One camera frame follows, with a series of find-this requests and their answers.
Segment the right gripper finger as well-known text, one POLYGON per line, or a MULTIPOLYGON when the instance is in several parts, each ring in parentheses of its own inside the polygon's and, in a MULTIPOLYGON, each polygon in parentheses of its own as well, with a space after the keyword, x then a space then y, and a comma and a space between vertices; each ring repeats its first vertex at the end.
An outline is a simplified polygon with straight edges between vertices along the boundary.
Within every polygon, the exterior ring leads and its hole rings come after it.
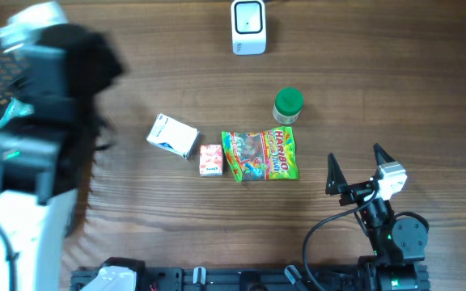
POLYGON ((390 162, 395 162, 395 159, 391 157, 380 145, 375 143, 373 145, 375 161, 378 165, 383 165, 390 162))
POLYGON ((328 155, 328 174, 325 187, 325 193, 328 195, 338 195, 346 192, 348 188, 347 181, 340 168, 339 163, 333 153, 328 155))

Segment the Haribo gummy candy bag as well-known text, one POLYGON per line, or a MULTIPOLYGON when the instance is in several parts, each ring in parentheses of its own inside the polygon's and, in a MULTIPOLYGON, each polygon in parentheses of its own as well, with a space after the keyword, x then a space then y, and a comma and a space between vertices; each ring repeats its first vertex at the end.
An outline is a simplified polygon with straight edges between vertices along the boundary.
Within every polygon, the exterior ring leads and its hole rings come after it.
POLYGON ((222 132, 222 147, 236 182, 299 179, 293 129, 222 132))

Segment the green lid jar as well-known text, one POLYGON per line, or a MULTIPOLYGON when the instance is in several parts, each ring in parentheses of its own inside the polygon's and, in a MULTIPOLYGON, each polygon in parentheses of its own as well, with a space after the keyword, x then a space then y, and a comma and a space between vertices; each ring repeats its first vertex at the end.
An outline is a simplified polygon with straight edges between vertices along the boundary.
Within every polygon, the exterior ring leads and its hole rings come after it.
POLYGON ((304 98, 301 91, 293 87, 281 89, 273 106, 273 117, 280 124, 292 124, 303 109, 304 98))

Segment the white blue carton box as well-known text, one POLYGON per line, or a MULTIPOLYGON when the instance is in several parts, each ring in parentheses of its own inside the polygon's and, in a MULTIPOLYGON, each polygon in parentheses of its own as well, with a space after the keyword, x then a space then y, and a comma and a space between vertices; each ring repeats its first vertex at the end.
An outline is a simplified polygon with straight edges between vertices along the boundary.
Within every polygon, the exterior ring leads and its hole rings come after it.
POLYGON ((159 113, 146 140, 153 146, 188 159, 199 133, 197 129, 159 113))

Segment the teal tissue packet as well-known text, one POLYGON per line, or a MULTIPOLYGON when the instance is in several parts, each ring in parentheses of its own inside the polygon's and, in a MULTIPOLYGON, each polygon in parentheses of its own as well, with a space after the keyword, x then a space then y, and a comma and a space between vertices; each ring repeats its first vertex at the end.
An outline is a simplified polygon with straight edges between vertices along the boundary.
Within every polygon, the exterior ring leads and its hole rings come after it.
POLYGON ((31 104, 24 103, 16 98, 12 98, 10 104, 0 119, 0 129, 2 129, 11 119, 16 117, 29 116, 33 112, 34 107, 31 104))

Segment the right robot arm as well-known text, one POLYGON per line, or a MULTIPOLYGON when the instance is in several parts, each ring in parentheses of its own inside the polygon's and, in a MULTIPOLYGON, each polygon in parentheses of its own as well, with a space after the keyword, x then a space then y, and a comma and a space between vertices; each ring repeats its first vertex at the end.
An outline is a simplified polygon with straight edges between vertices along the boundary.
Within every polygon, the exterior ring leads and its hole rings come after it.
POLYGON ((373 255, 362 256, 351 278, 339 280, 342 289, 412 290, 431 289, 425 259, 429 224, 413 212, 395 213, 393 195, 407 180, 405 168, 380 145, 373 146, 377 168, 366 182, 349 184, 334 156, 328 156, 325 192, 338 195, 341 206, 354 204, 356 219, 369 238, 373 255))

